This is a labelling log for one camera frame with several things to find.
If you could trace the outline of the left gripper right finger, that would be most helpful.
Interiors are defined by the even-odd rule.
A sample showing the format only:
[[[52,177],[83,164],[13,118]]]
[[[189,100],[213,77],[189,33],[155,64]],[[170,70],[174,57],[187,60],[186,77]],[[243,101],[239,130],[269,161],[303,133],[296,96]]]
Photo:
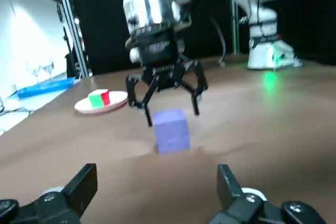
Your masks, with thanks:
[[[285,201],[277,207],[260,191],[242,188],[226,164],[217,166],[216,187],[222,209],[210,223],[326,223],[302,201]]]

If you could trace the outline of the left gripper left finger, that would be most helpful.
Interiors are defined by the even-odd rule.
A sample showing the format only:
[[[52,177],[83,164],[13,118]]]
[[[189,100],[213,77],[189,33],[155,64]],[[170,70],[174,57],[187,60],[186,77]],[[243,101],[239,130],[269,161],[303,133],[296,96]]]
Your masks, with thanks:
[[[81,223],[98,190],[97,165],[85,164],[61,191],[49,191],[29,204],[1,200],[1,223]]]

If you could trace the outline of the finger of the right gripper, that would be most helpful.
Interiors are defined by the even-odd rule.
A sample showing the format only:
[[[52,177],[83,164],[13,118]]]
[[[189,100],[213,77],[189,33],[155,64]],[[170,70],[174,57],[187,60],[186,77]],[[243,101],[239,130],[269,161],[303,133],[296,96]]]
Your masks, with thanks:
[[[138,100],[135,95],[135,86],[138,84],[139,81],[145,82],[141,74],[128,75],[126,77],[125,82],[128,93],[128,103],[130,107],[136,107],[139,110],[143,110],[145,112],[148,126],[152,127],[152,118],[150,115],[148,104],[154,91],[159,85],[159,76],[155,75],[153,77],[152,81],[150,82],[149,89],[142,100]]]
[[[199,116],[198,100],[202,96],[203,92],[208,89],[208,84],[200,61],[192,60],[189,69],[191,69],[192,73],[196,76],[196,88],[193,88],[189,83],[183,80],[186,70],[184,65],[180,62],[177,62],[174,65],[174,81],[191,94],[194,114]]]

